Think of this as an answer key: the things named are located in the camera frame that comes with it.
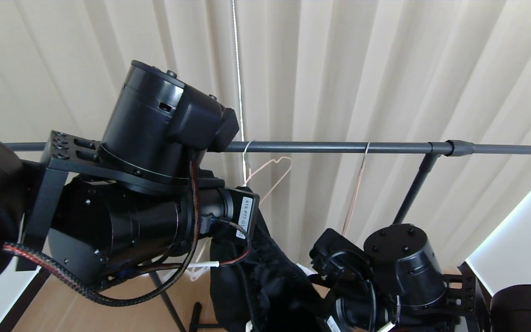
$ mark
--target horizontal black pole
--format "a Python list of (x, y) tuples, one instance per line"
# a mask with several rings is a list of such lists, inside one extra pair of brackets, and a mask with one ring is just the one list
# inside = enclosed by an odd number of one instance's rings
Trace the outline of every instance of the horizontal black pole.
[[(232, 142), (228, 153), (242, 153), (248, 142)], [(360, 154), (366, 150), (366, 142), (259, 142), (252, 141), (247, 147), (248, 153), (344, 153)], [(7, 143), (14, 151), (42, 151), (44, 142)], [(450, 155), (453, 146), (448, 142), (432, 143), (391, 143), (371, 142), (368, 153), (371, 154), (440, 154)], [(526, 154), (531, 155), (531, 145), (491, 145), (475, 144), (475, 154)]]

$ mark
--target bolt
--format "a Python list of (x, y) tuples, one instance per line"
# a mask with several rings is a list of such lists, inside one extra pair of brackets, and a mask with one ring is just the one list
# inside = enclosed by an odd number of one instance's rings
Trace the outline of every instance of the bolt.
[(68, 159), (69, 158), (69, 156), (65, 154), (59, 154), (59, 153), (53, 154), (53, 157), (57, 159)]

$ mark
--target metal rod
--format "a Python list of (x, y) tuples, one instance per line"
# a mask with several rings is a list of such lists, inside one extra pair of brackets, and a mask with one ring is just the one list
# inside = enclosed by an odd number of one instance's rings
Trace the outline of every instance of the metal rod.
[[(162, 285), (161, 279), (159, 279), (159, 276), (156, 271), (149, 273), (149, 276), (151, 277), (151, 280), (153, 281), (155, 287), (159, 288)], [(177, 314), (177, 311), (175, 310), (175, 307), (173, 306), (173, 303), (171, 302), (171, 299), (167, 295), (166, 291), (161, 293), (161, 298), (165, 302), (167, 310), (169, 310), (169, 313), (171, 314), (173, 321), (177, 325), (177, 328), (179, 328), (179, 331), (186, 332), (186, 328), (183, 326), (182, 320), (179, 318), (179, 315)]]
[[(242, 153), (245, 147), (249, 153), (364, 153), (366, 142), (231, 142), (228, 153)], [(527, 154), (531, 155), (531, 145), (492, 145), (472, 144), (468, 154)], [(42, 151), (44, 142), (7, 143), (13, 151)], [(371, 154), (441, 154), (451, 155), (454, 146), (448, 142), (392, 143), (371, 142)]]
[(396, 213), (395, 220), (392, 221), (393, 225), (403, 223), (407, 212), (409, 212), (409, 209), (413, 205), (415, 197), (417, 197), (423, 182), (425, 181), (427, 175), (430, 174), (431, 169), (434, 167), (438, 157), (440, 157), (439, 154), (426, 154), (421, 161), (421, 165), (419, 165), (419, 171), (417, 171), (417, 175), (415, 176), (415, 179), (413, 180), (413, 183), (407, 192), (407, 196), (405, 196), (405, 200), (401, 204), (399, 212)]

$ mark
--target black baseboard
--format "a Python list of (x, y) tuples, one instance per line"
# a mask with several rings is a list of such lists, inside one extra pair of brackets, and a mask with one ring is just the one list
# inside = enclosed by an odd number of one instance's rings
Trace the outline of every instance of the black baseboard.
[(36, 294), (40, 291), (40, 288), (44, 285), (44, 282), (50, 277), (49, 271), (40, 269), (34, 276), (32, 281), (28, 284), (26, 289), (15, 301), (7, 315), (0, 323), (0, 332), (11, 332), (15, 325), (19, 322), (19, 319), (25, 313), (28, 306), (32, 303), (32, 300), (36, 297)]

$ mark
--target curtain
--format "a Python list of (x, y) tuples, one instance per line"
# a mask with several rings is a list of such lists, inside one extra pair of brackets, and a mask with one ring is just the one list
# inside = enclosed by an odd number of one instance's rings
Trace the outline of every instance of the curtain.
[[(237, 140), (531, 144), (531, 2), (396, 0), (0, 2), (0, 140), (100, 139), (132, 59), (236, 109)], [(343, 228), (363, 156), (285, 156), (261, 210), (308, 263), (322, 231)], [(349, 240), (391, 223), (421, 159), (366, 157)], [(242, 165), (202, 164), (231, 187)], [(249, 186), (263, 196), (288, 166)], [(530, 156), (441, 157), (405, 222), (457, 265), (530, 189)]]

